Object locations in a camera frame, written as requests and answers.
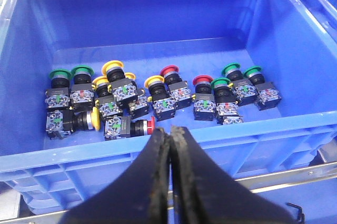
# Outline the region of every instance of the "yellow ring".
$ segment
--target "yellow ring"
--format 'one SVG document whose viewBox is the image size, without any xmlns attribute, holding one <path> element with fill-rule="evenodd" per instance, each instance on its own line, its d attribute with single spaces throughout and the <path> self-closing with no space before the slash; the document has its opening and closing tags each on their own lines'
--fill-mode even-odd
<svg viewBox="0 0 337 224">
<path fill-rule="evenodd" d="M 101 121 L 100 121 L 100 112 L 98 111 L 97 107 L 93 107 L 93 111 L 90 114 L 91 116 L 91 123 L 96 131 L 101 129 Z"/>
<path fill-rule="evenodd" d="M 136 80 L 136 75 L 134 73 L 131 72 L 126 72 L 124 73 L 125 77 L 132 79 L 132 80 Z"/>
<path fill-rule="evenodd" d="M 148 86 L 155 82 L 155 81 L 161 81 L 162 83 L 164 82 L 164 77 L 162 77 L 161 75 L 153 75 L 153 76 L 150 76 L 148 79 L 145 80 L 144 82 L 144 86 L 145 88 L 148 89 Z"/>
<path fill-rule="evenodd" d="M 121 61 L 109 61 L 107 63 L 105 63 L 102 67 L 102 74 L 106 75 L 106 71 L 108 71 L 109 69 L 111 69 L 112 67 L 124 67 L 124 63 Z"/>
<path fill-rule="evenodd" d="M 106 78 L 106 75 L 96 77 L 93 80 L 93 84 L 95 84 L 96 86 L 100 85 L 101 83 L 108 83 L 108 82 L 109 82 L 109 80 Z"/>
</svg>

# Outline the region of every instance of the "red cap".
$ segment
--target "red cap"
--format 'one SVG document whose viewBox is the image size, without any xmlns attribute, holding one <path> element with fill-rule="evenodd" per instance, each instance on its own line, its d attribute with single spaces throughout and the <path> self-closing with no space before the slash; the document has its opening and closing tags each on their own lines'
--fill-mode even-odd
<svg viewBox="0 0 337 224">
<path fill-rule="evenodd" d="M 155 121 L 154 116 L 151 116 L 151 120 L 147 121 L 147 134 L 152 134 L 153 130 L 155 129 Z"/>
<path fill-rule="evenodd" d="M 198 75 L 195 79 L 193 79 L 193 85 L 196 85 L 200 82 L 209 82 L 211 83 L 213 81 L 213 78 L 209 75 Z"/>
<path fill-rule="evenodd" d="M 163 69 L 160 71 L 159 75 L 164 76 L 164 75 L 166 75 L 168 72 L 172 72 L 172 71 L 179 72 L 178 66 L 176 66 L 176 65 L 169 65 L 169 66 L 166 66 L 165 68 L 163 68 Z"/>
</svg>

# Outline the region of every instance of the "green cap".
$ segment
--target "green cap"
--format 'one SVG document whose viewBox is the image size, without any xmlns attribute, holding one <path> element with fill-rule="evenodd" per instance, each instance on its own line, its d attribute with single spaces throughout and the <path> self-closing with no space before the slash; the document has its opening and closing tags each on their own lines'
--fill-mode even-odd
<svg viewBox="0 0 337 224">
<path fill-rule="evenodd" d="M 94 74 L 94 70 L 87 65 L 79 65 L 72 69 L 72 75 L 75 75 L 78 72 L 88 72 L 90 75 Z"/>
<path fill-rule="evenodd" d="M 72 78 L 72 74 L 69 70 L 66 69 L 55 69 L 52 70 L 49 74 L 49 78 L 52 79 L 55 75 L 63 75 L 65 76 L 69 81 Z"/>
<path fill-rule="evenodd" d="M 223 70 L 221 71 L 221 74 L 222 74 L 223 76 L 226 76 L 226 74 L 227 74 L 227 72 L 228 72 L 229 70 L 239 69 L 240 67 L 241 67 L 240 64 L 237 63 L 237 62 L 230 63 L 230 64 L 228 64 L 227 66 L 225 66 L 225 67 L 223 68 Z"/>
<path fill-rule="evenodd" d="M 260 72 L 261 70 L 262 68 L 260 66 L 252 66 L 243 73 L 243 76 L 245 78 L 248 78 L 250 74 L 255 73 L 255 72 Z"/>
<path fill-rule="evenodd" d="M 212 89 L 214 89 L 214 86 L 217 85 L 217 84 L 226 84 L 226 85 L 228 85 L 230 82 L 231 82 L 231 80 L 229 80 L 228 78 L 219 77 L 217 79 L 214 79 L 211 82 L 211 86 L 212 86 Z"/>
</svg>

